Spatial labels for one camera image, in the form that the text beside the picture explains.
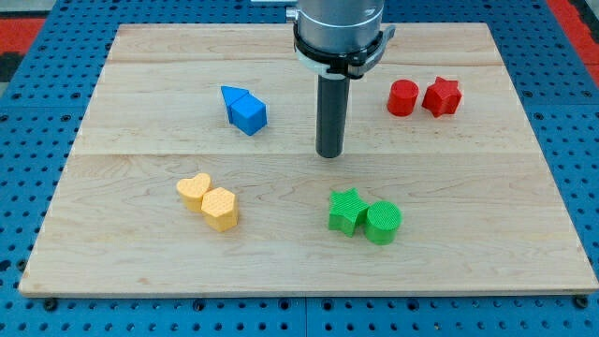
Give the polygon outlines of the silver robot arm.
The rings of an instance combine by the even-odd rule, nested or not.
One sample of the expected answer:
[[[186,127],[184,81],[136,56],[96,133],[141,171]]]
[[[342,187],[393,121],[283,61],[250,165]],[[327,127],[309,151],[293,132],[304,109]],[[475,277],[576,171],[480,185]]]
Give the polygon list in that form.
[[[294,51],[316,75],[359,80],[382,59],[396,26],[381,26],[383,0],[298,0],[286,10]]]

